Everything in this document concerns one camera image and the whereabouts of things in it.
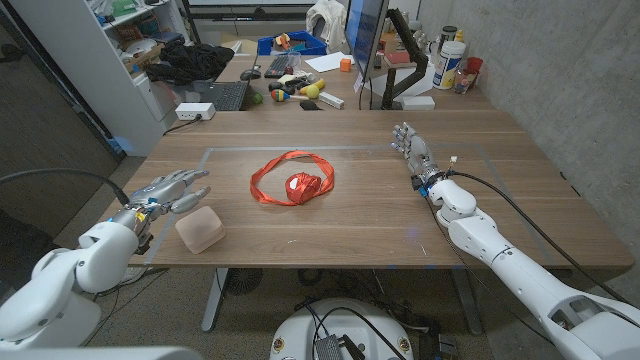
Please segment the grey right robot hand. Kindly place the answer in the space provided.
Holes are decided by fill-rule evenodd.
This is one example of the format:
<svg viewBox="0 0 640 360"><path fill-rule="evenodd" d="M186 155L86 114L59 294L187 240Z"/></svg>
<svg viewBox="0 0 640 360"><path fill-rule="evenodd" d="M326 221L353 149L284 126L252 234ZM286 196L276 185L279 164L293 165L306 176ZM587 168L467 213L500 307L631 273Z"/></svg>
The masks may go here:
<svg viewBox="0 0 640 360"><path fill-rule="evenodd" d="M409 124L395 125L392 134L395 141L391 146L407 161L413 190L427 196L429 189L445 178L445 173L437 166L425 140Z"/></svg>

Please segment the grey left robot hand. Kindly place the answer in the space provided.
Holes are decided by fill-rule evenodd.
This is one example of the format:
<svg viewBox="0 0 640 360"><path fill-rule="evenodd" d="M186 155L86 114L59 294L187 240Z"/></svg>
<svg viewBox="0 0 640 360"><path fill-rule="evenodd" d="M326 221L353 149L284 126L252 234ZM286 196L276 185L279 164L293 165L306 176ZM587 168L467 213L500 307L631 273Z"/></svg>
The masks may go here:
<svg viewBox="0 0 640 360"><path fill-rule="evenodd" d="M187 188L208 174L206 170L177 170L157 177L150 184L135 191L129 197L129 202L111 218L111 221L132 230L139 241L135 253L144 254L153 239L149 232L151 223L168 212L181 214L194 208L211 188L207 186L194 193L187 193Z"/></svg>

